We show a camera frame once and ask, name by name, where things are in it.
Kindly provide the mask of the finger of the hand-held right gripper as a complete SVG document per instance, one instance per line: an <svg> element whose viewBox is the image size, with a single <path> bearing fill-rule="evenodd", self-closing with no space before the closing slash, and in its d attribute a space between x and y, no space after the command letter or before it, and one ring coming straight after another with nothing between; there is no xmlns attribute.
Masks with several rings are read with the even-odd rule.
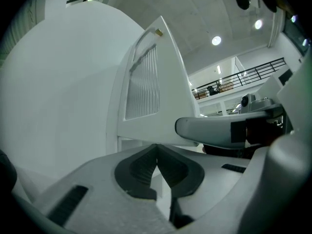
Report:
<svg viewBox="0 0 312 234"><path fill-rule="evenodd" d="M175 123L184 139L223 149L242 149L246 141L246 117L183 117Z"/></svg>
<svg viewBox="0 0 312 234"><path fill-rule="evenodd" d="M219 147L213 147L203 145L203 153L214 156L226 156L235 158L252 158L252 152L247 149L223 149Z"/></svg>

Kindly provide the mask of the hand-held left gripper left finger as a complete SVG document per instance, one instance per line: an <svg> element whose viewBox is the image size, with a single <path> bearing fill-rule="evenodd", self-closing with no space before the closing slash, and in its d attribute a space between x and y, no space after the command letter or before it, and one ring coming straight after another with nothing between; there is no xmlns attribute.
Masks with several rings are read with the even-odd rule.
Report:
<svg viewBox="0 0 312 234"><path fill-rule="evenodd" d="M151 185L157 146L92 159L48 188L35 208L52 233L167 234L175 227L156 205Z"/></svg>

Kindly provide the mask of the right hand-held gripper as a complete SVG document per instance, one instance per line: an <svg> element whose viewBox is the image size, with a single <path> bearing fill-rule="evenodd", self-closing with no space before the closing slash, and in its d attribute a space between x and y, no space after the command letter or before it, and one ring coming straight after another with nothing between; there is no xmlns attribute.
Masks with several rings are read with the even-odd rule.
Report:
<svg viewBox="0 0 312 234"><path fill-rule="evenodd" d="M266 112L271 119L247 123L249 144L268 146L282 134L312 142L312 57L305 55L297 71L283 67L254 93L245 95L245 112Z"/></svg>

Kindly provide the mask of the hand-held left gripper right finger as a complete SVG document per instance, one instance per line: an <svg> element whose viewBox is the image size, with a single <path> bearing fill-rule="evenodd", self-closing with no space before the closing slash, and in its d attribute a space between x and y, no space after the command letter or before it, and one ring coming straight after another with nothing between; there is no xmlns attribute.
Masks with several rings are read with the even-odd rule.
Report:
<svg viewBox="0 0 312 234"><path fill-rule="evenodd" d="M233 194L249 161L157 145L156 163L171 197L158 230L238 230L247 199Z"/></svg>

